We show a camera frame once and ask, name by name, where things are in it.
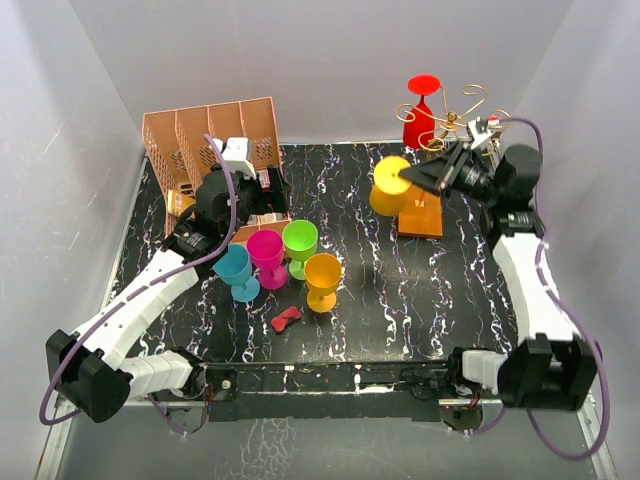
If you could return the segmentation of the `green wine glass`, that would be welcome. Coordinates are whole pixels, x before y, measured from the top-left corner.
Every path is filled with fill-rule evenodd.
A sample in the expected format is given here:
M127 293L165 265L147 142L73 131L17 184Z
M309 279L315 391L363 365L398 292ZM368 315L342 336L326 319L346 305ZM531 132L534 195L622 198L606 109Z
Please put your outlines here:
M290 258L289 273L304 281L306 262L317 251L317 227L308 220L293 220L282 231L282 240Z

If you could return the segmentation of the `pink wine glass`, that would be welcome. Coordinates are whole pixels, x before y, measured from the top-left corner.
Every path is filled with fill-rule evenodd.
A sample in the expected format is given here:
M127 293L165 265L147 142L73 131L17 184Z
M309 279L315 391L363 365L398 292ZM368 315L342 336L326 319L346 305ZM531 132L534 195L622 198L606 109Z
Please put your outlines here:
M249 237L246 248L259 270L258 281L261 286L268 290L283 287L288 273L282 265L284 243L281 234L274 230L259 230Z

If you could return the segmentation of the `yellow wine glass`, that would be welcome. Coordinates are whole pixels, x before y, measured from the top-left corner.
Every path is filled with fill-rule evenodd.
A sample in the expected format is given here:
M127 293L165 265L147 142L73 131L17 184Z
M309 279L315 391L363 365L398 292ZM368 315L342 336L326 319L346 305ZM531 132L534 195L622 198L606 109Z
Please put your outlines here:
M409 167L400 156L386 156L375 166L369 203L377 214L397 216L404 209L411 183L400 172Z

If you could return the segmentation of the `blue wine glass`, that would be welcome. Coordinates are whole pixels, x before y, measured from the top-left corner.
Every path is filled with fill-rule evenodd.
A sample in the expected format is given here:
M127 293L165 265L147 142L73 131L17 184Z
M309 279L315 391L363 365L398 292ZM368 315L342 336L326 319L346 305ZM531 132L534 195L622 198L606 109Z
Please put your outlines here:
M230 244L227 253L214 265L215 274L231 289L236 302L252 302L260 293L261 285L253 276L248 250L241 244Z

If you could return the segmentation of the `orange wine glass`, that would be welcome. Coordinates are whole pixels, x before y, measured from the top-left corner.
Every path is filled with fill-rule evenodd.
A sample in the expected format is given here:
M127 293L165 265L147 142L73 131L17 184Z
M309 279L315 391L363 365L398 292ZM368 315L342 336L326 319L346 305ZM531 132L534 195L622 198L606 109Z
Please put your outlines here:
M342 279L342 265L332 254L313 255L305 265L307 304L316 313L327 313L337 303L336 291Z

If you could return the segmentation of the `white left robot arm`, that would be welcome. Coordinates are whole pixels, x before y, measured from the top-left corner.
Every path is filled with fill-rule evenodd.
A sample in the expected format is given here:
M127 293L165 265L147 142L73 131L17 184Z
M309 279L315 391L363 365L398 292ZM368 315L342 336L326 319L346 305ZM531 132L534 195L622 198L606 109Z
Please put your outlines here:
M72 333L56 330L45 343L50 384L77 412L96 423L113 417L130 398L175 390L200 396L207 376L199 359L170 350L145 359L128 357L141 335L201 274L226 256L235 233L251 216L285 214L290 186L275 164L269 185L259 177L216 165L178 217L147 267L91 320Z

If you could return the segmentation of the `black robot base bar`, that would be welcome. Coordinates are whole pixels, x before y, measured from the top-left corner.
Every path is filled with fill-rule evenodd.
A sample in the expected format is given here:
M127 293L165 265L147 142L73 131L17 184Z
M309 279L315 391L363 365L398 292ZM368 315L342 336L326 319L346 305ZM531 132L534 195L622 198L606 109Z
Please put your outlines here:
M174 408L198 407L210 422L253 419L405 418L440 422L449 416L474 430L499 399L455 384L435 361L339 363L208 363L188 394L158 399Z

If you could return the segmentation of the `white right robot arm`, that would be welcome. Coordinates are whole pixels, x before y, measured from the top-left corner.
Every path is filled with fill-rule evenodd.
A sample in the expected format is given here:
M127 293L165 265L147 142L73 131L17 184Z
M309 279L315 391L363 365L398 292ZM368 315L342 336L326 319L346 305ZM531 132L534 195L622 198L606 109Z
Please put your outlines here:
M542 156L523 144L509 146L497 167L455 143L431 161L392 173L441 196L457 191L482 204L482 232L504 277L518 341L508 354L458 347L446 371L447 388L466 397L480 386L507 408L576 411L597 373L596 353L553 301L554 285L542 280L544 225L531 205Z

